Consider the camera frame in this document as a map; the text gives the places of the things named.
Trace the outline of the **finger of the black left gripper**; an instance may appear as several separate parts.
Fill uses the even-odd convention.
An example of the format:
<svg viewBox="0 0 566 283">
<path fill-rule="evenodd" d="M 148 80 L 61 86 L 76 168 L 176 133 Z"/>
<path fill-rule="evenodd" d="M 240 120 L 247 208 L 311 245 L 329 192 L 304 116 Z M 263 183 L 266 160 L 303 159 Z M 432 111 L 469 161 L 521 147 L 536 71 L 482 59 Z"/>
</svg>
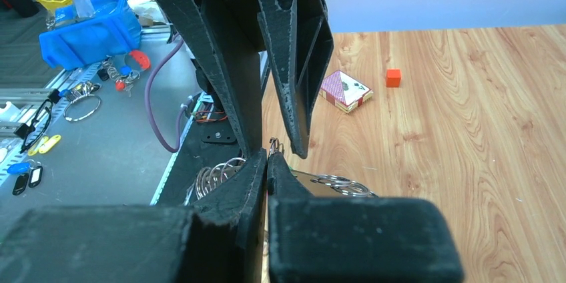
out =
<svg viewBox="0 0 566 283">
<path fill-rule="evenodd" d="M 246 157 L 262 147 L 260 58 L 225 0 L 156 0 L 217 93 Z"/>
<path fill-rule="evenodd" d="M 290 149 L 304 159 L 316 98 L 334 49 L 326 1 L 258 3 L 258 21 Z"/>
</svg>

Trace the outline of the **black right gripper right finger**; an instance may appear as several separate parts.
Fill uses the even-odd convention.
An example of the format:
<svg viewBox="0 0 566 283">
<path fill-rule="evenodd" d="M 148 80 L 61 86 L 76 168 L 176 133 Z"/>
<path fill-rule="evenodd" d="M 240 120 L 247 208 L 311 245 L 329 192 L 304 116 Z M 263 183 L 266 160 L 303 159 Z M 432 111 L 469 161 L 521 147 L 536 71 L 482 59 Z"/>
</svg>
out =
<svg viewBox="0 0 566 283">
<path fill-rule="evenodd" d="M 318 197 L 282 154 L 268 158 L 272 282 L 462 282 L 441 211 L 403 197 Z"/>
</svg>

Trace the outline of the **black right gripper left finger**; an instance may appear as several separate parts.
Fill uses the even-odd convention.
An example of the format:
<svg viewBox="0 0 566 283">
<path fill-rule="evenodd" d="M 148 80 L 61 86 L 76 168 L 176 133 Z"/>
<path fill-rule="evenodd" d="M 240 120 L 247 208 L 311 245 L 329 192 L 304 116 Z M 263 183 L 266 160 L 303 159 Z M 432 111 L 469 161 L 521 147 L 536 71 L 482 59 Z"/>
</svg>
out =
<svg viewBox="0 0 566 283">
<path fill-rule="evenodd" d="M 2 282 L 259 282 L 265 150 L 189 206 L 27 212 L 1 245 Z"/>
</svg>

